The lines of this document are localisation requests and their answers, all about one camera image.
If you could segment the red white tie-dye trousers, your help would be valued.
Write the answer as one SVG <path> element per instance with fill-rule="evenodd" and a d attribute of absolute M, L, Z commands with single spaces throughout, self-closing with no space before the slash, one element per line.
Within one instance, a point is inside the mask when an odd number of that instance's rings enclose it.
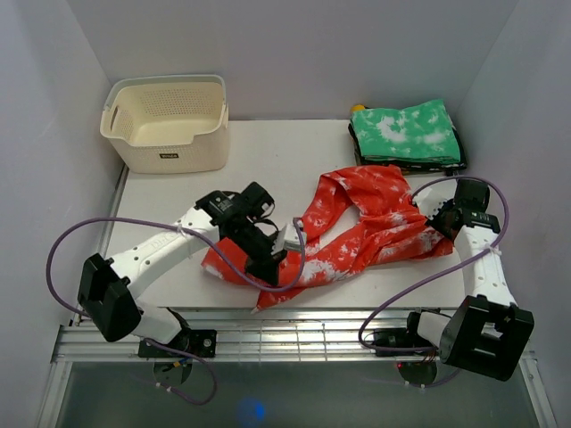
<path fill-rule="evenodd" d="M 281 285 L 299 281 L 285 292 L 261 291 L 255 310 L 276 307 L 310 288 L 352 278 L 375 265 L 450 255 L 451 241 L 427 225 L 410 194 L 396 166 L 322 174 L 302 215 L 305 253 L 291 252 L 279 266 Z"/>

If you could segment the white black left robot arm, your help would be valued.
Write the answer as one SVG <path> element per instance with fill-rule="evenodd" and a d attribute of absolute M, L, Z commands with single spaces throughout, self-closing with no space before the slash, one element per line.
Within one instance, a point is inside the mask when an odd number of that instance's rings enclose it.
<path fill-rule="evenodd" d="M 242 192 L 213 191 L 175 224 L 130 250 L 104 259 L 88 258 L 83 266 L 79 304 L 108 342 L 129 334 L 151 338 L 170 356 L 189 345 L 184 322 L 169 309 L 145 305 L 145 290 L 184 259 L 223 238 L 246 255 L 244 271 L 270 286 L 278 283 L 278 266 L 286 250 L 277 246 L 277 233 L 265 235 L 258 223 L 274 206 L 274 199 L 258 183 Z"/>

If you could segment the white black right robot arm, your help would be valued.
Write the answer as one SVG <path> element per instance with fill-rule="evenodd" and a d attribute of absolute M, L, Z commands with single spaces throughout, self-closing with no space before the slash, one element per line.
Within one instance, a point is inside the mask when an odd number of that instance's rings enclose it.
<path fill-rule="evenodd" d="M 452 197 L 433 184 L 421 186 L 413 203 L 427 225 L 450 239 L 459 255 L 465 297 L 452 316 L 430 309 L 410 313 L 402 340 L 414 354 L 432 346 L 449 366 L 507 381 L 534 329 L 534 316 L 509 290 L 499 241 L 505 228 L 488 213 L 492 186 L 459 177 Z"/>

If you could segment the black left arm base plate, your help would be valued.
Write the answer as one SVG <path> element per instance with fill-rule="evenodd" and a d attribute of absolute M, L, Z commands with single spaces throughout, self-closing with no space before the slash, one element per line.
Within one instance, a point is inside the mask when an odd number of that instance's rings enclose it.
<path fill-rule="evenodd" d="M 140 358 L 184 358 L 190 353 L 200 358 L 214 358 L 216 346 L 216 330 L 183 329 L 166 345 L 155 346 L 142 340 L 137 355 Z"/>

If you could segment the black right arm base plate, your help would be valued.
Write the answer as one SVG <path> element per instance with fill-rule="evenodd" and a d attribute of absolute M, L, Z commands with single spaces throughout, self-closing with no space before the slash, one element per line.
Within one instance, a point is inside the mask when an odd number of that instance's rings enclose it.
<path fill-rule="evenodd" d="M 434 346 L 407 328 L 379 328 L 373 332 L 377 357 L 410 356 L 430 352 Z"/>

